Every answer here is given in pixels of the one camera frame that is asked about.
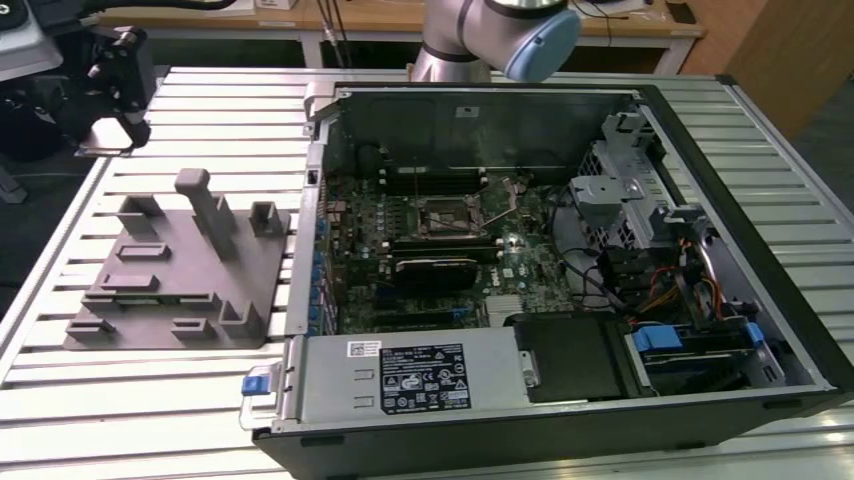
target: barcode label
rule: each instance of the barcode label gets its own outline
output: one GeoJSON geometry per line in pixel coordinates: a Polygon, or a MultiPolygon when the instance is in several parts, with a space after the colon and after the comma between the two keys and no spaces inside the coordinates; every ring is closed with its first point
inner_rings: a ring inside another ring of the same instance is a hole
{"type": "Polygon", "coordinates": [[[366,342],[347,342],[349,357],[379,357],[379,349],[383,348],[383,342],[370,340],[366,342]]]}

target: metal slats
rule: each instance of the metal slats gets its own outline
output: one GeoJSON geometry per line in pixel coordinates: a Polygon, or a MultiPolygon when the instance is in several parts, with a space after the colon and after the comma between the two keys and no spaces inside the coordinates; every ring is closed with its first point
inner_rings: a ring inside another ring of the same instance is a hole
{"type": "MultiPolygon", "coordinates": [[[[236,412],[243,372],[282,354],[290,259],[282,265],[279,311],[268,330],[272,343],[259,350],[66,352],[64,329],[120,232],[112,215],[127,194],[154,193],[164,208],[188,209],[184,197],[168,193],[172,175],[180,168],[208,168],[212,189],[226,194],[232,209],[275,201],[296,220],[308,145],[302,136],[306,83],[403,79],[391,71],[345,75],[288,69],[172,70],[148,113],[154,140],[131,158],[112,160],[91,214],[66,245],[64,263],[31,308],[32,322],[22,326],[23,350],[0,390],[0,480],[290,478],[251,446],[236,412]]],[[[854,343],[848,343],[854,340],[854,244],[845,219],[826,207],[825,192],[804,181],[802,167],[766,141],[713,78],[550,79],[603,85],[626,81],[662,89],[825,325],[854,357],[854,343]]],[[[670,160],[665,165],[690,200],[685,177],[670,160]]],[[[270,407],[271,401],[263,398],[262,406],[270,407]]],[[[837,478],[850,473],[853,459],[840,447],[854,444],[853,426],[852,409],[840,408],[772,424],[706,449],[510,466],[466,475],[745,478],[777,469],[784,477],[837,478]]]]}

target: power supply label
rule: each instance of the power supply label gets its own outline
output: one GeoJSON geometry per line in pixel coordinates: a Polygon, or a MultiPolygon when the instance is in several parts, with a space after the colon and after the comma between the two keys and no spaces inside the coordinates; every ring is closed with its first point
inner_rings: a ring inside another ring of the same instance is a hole
{"type": "Polygon", "coordinates": [[[471,408],[462,343],[383,348],[379,372],[386,414],[471,408]]]}

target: table leg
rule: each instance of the table leg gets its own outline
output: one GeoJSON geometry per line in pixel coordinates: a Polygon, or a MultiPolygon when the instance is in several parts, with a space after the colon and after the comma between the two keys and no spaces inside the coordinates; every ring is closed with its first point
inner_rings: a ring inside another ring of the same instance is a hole
{"type": "Polygon", "coordinates": [[[685,59],[689,57],[691,47],[694,46],[693,38],[674,38],[670,47],[662,55],[662,59],[655,67],[655,75],[678,75],[682,69],[685,59]]]}
{"type": "Polygon", "coordinates": [[[303,44],[306,68],[323,68],[323,52],[320,50],[323,33],[319,31],[300,32],[299,41],[303,44]]]}

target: electronic equipment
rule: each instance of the electronic equipment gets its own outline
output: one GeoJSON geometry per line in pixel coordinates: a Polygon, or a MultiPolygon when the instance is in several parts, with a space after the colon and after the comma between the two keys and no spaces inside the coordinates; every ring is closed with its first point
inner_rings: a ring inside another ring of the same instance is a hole
{"type": "Polygon", "coordinates": [[[697,448],[852,399],[655,87],[308,91],[286,351],[242,409],[295,478],[697,448]]]}
{"type": "Polygon", "coordinates": [[[134,27],[99,27],[95,14],[128,6],[219,10],[234,2],[3,0],[0,115],[8,125],[27,125],[26,134],[19,132],[4,143],[15,140],[24,155],[40,150],[48,135],[59,134],[79,145],[95,122],[114,118],[127,134],[127,145],[88,153],[122,154],[144,146],[151,128],[143,115],[155,92],[148,36],[134,27]]]}

